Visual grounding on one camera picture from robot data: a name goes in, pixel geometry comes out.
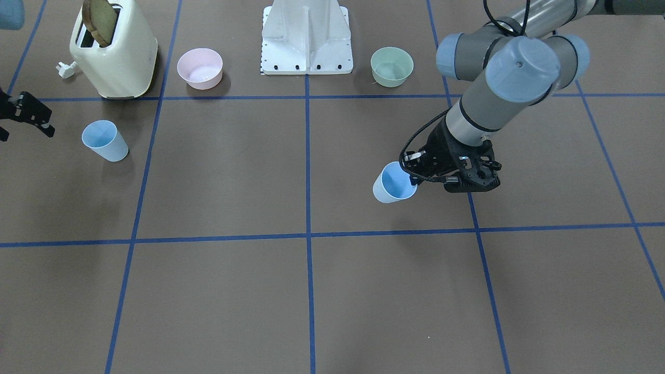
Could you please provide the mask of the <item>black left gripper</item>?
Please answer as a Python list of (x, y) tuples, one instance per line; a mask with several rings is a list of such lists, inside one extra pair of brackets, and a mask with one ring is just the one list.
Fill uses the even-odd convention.
[[(416, 131), (416, 135), (419, 135), (435, 123), (434, 130), (430, 132), (423, 147), (416, 152), (406, 151), (402, 154), (403, 164), (416, 163), (416, 173), (409, 173), (411, 185), (421, 185), (422, 181), (444, 181), (444, 177), (453, 173), (454, 162), (447, 143), (457, 138), (449, 130), (447, 119), (447, 116), (437, 116)], [(472, 145), (458, 141), (468, 146), (480, 146), (485, 138), (489, 139), (488, 136), (482, 135), (478, 141), (473, 140)]]

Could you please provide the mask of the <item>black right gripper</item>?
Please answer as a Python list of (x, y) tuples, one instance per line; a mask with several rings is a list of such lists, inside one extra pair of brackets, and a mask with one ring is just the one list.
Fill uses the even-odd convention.
[(55, 128), (50, 124), (52, 110), (31, 93), (22, 91), (12, 97), (1, 88), (1, 119), (34, 125), (44, 135), (53, 138)]

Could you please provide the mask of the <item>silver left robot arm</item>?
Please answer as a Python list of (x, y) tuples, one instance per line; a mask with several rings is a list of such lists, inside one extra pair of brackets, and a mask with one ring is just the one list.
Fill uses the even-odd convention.
[(417, 151), (398, 159), (411, 185), (439, 182), (447, 192), (487, 192), (500, 185), (492, 136), (525, 108), (574, 83), (590, 52), (564, 24), (591, 13), (594, 1), (527, 1), (524, 10), (494, 18), (474, 33), (447, 35), (435, 62), (443, 76), (471, 85), (432, 126)]

